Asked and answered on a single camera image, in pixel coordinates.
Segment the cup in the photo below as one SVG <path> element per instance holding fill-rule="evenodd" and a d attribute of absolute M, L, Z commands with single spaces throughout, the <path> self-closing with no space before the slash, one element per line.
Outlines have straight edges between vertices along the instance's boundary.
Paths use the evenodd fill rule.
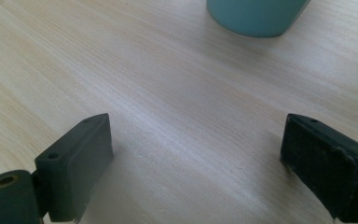
<path fill-rule="evenodd" d="M 213 18 L 241 35 L 282 35 L 310 0 L 207 0 Z"/>

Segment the black mechanical bracket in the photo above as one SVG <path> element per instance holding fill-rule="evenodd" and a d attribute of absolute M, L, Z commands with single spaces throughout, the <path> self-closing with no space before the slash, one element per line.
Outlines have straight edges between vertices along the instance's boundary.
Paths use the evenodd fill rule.
<path fill-rule="evenodd" d="M 358 222 L 357 142 L 316 119 L 289 114 L 281 160 L 333 218 Z"/>
<path fill-rule="evenodd" d="M 0 224 L 79 220 L 113 159 L 109 116 L 82 120 L 34 160 L 36 170 L 0 175 Z"/>

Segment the wooden table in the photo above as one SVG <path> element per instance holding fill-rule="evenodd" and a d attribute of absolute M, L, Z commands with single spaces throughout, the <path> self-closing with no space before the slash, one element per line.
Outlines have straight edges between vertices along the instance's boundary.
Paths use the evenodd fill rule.
<path fill-rule="evenodd" d="M 288 113 L 358 141 L 358 1 L 251 38 L 205 0 L 0 0 L 0 174 L 104 112 L 116 156 L 81 223 L 333 223 L 280 149 Z"/>

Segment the blue-green container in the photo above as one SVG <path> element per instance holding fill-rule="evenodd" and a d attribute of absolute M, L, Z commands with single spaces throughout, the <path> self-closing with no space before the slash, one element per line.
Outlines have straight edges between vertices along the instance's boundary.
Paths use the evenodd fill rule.
<path fill-rule="evenodd" d="M 207 0 L 217 22 L 241 35 L 283 34 L 310 0 Z"/>

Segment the tabletop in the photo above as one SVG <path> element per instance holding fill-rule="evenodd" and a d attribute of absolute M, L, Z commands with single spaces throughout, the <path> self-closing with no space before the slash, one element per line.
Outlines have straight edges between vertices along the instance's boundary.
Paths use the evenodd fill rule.
<path fill-rule="evenodd" d="M 205 0 L 0 0 L 0 174 L 102 113 L 115 158 L 80 223 L 338 223 L 280 149 L 288 113 L 358 141 L 358 1 L 253 38 Z"/>

